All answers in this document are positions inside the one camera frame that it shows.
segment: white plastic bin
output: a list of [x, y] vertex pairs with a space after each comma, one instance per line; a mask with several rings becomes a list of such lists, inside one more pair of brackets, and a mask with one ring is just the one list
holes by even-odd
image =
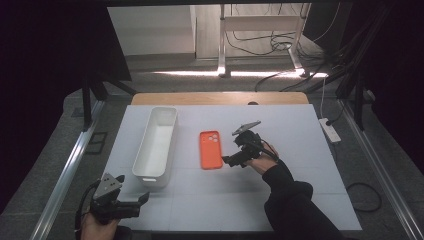
[[177, 110], [155, 107], [150, 112], [133, 174], [147, 187], [165, 187], [174, 159]]

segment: orange phone case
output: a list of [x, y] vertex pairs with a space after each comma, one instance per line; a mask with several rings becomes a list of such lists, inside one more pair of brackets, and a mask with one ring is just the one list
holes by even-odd
[[218, 131], [200, 133], [200, 163], [203, 169], [222, 167], [221, 140]]

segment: black sleeve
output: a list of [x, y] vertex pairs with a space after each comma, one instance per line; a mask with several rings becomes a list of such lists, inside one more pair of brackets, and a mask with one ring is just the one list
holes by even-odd
[[294, 181], [281, 165], [268, 169], [262, 179], [271, 187], [265, 212], [279, 238], [344, 239], [311, 201], [313, 188], [309, 183]]

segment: human hand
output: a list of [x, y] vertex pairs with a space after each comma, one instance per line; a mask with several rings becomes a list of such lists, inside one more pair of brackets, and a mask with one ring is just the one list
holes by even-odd
[[81, 240], [113, 240], [119, 220], [106, 225], [99, 223], [90, 212], [82, 220]]
[[[263, 144], [263, 146], [266, 150], [273, 152], [278, 157], [278, 152], [272, 145]], [[248, 160], [244, 164], [251, 166], [256, 172], [263, 175], [268, 169], [277, 165], [277, 162], [271, 156], [262, 152], [257, 159]]]

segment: white power strip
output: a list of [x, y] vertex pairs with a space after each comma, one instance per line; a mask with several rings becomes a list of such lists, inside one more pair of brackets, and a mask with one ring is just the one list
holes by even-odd
[[336, 130], [334, 130], [333, 126], [327, 126], [327, 124], [325, 124], [328, 121], [327, 118], [321, 118], [318, 121], [321, 124], [322, 130], [324, 130], [324, 133], [325, 135], [327, 135], [330, 142], [337, 143], [342, 140], [340, 139], [339, 134], [337, 134]]

